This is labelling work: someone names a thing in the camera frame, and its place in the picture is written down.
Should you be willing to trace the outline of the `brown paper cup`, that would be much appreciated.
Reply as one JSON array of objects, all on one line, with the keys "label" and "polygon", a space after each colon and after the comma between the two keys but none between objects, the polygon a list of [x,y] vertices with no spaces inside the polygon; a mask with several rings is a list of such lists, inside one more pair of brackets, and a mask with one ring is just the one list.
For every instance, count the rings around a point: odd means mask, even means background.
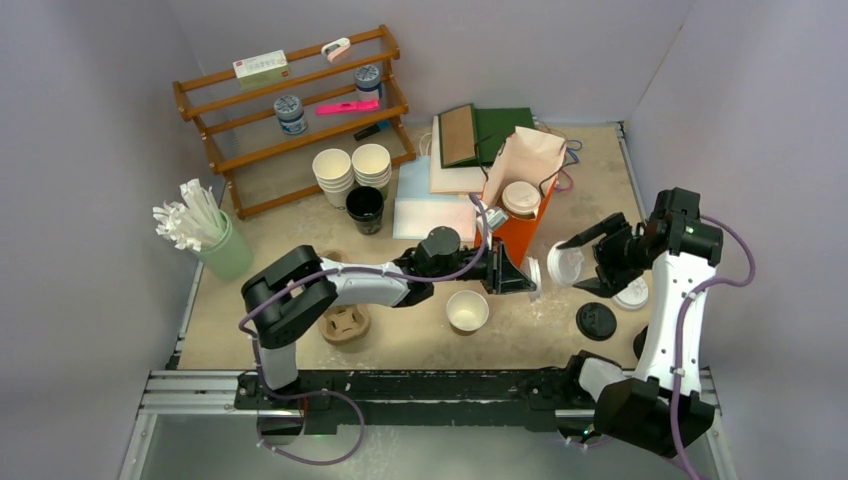
[{"label": "brown paper cup", "polygon": [[471,290],[453,294],[446,303],[445,311],[451,327],[462,334],[478,331],[488,321],[490,312],[487,300]]},{"label": "brown paper cup", "polygon": [[521,221],[534,221],[537,218],[538,210],[529,210],[529,211],[514,211],[507,207],[504,208],[504,211],[511,217]]}]

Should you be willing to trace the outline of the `white cup lid picked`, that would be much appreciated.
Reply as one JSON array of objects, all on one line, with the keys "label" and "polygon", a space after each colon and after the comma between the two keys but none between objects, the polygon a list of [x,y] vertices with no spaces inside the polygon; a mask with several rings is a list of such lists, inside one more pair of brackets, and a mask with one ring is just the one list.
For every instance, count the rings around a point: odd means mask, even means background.
[{"label": "white cup lid picked", "polygon": [[504,207],[514,211],[538,210],[542,195],[536,186],[525,181],[515,181],[503,189],[501,202]]}]

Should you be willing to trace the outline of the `pulp cup carrier tray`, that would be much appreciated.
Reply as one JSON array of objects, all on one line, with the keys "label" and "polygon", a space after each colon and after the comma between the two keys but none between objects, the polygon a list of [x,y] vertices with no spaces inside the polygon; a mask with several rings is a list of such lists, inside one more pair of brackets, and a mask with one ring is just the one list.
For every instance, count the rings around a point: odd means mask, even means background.
[{"label": "pulp cup carrier tray", "polygon": [[332,307],[324,312],[317,325],[327,343],[344,345],[368,333],[371,317],[363,305]]}]

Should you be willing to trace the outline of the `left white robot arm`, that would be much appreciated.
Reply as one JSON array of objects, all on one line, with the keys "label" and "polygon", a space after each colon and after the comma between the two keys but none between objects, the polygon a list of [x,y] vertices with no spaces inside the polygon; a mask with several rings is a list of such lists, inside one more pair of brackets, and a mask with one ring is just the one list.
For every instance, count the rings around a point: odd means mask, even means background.
[{"label": "left white robot arm", "polygon": [[309,245],[296,247],[241,288],[253,324],[247,333],[263,377],[260,397],[275,409],[295,402],[296,342],[327,311],[353,305],[412,307],[447,281],[478,281],[492,295],[529,293],[539,286],[512,263],[502,239],[464,247],[459,234],[446,226],[379,265],[344,263],[319,256]]}]

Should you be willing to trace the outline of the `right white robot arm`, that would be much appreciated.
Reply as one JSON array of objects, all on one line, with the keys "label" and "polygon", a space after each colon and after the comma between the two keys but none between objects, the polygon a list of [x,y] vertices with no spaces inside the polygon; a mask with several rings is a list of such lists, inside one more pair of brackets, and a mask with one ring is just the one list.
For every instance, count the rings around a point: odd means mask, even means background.
[{"label": "right white robot arm", "polygon": [[555,246],[592,246],[596,275],[574,286],[600,298],[651,271],[652,316],[636,368],[625,374],[614,361],[581,351],[568,361],[561,392],[576,407],[594,400],[596,432],[666,458],[680,457],[715,415],[701,399],[698,356],[723,232],[702,221],[699,202],[699,194],[683,188],[662,190],[636,226],[615,213]]}]

